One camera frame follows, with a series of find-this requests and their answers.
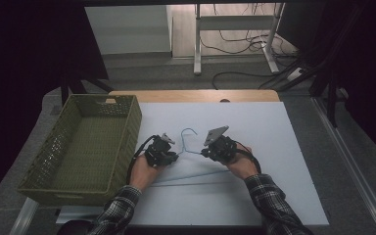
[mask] plastic crate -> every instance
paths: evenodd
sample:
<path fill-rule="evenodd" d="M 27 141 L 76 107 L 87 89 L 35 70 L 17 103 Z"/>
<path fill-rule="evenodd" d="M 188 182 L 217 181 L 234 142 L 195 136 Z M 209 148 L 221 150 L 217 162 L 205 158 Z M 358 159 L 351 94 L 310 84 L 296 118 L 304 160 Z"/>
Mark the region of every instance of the plastic crate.
<path fill-rule="evenodd" d="M 103 206 L 126 182 L 141 120 L 136 96 L 69 96 L 18 191 L 43 205 Z"/>

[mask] hand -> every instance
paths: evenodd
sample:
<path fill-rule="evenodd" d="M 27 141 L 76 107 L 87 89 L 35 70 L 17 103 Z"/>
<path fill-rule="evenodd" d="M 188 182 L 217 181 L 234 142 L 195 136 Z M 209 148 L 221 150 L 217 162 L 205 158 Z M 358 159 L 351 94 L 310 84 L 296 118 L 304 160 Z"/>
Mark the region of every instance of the hand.
<path fill-rule="evenodd" d="M 148 165 L 145 155 L 140 155 L 136 158 L 136 162 L 130 174 L 129 185 L 138 188 L 143 192 L 152 184 L 152 182 L 154 182 L 154 180 L 162 171 L 164 171 L 165 168 L 166 165 L 151 167 Z"/>
<path fill-rule="evenodd" d="M 244 148 L 242 145 L 237 144 L 237 149 L 252 152 L 250 147 Z M 255 164 L 247 156 L 237 153 L 233 161 L 225 164 L 227 168 L 237 177 L 246 179 L 252 175 L 259 174 Z"/>

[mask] green plastic basket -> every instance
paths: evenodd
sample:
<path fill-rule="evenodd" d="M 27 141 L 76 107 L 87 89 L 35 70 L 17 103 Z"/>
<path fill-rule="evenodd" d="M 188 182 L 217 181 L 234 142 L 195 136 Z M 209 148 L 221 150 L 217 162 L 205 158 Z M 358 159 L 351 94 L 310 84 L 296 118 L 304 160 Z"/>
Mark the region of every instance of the green plastic basket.
<path fill-rule="evenodd" d="M 126 182 L 142 113 L 136 96 L 71 95 L 18 191 L 49 206 L 103 206 Z"/>

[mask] person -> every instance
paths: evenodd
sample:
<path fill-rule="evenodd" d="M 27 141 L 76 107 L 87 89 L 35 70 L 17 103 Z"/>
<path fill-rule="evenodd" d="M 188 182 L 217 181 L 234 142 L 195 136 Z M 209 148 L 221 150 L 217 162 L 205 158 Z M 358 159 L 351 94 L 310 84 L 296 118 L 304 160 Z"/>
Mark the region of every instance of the person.
<path fill-rule="evenodd" d="M 252 152 L 249 147 L 239 144 L 237 148 Z M 267 234 L 311 234 L 302 226 L 298 216 L 285 201 L 286 195 L 273 182 L 271 176 L 258 172 L 250 158 L 237 153 L 234 160 L 225 165 L 235 176 L 244 180 L 254 205 L 262 214 L 262 226 Z M 149 166 L 144 154 L 137 157 L 129 185 L 123 186 L 117 195 L 106 203 L 104 211 L 83 234 L 124 234 L 143 191 L 164 170 L 164 165 Z"/>

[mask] plaid sleeve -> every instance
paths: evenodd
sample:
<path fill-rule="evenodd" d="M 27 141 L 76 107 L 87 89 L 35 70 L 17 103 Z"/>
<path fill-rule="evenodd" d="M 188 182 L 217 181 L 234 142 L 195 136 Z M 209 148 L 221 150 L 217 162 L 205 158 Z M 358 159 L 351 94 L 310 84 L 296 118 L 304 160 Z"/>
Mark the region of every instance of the plaid sleeve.
<path fill-rule="evenodd" d="M 140 195 L 141 191 L 134 187 L 122 187 L 116 196 L 106 203 L 103 213 L 93 221 L 93 227 L 87 234 L 122 234 L 133 217 Z"/>
<path fill-rule="evenodd" d="M 286 195 L 268 174 L 258 174 L 245 179 L 253 203 L 262 215 L 262 225 L 267 234 L 306 234 L 298 216 L 285 201 Z M 277 219 L 288 221 L 285 224 Z"/>

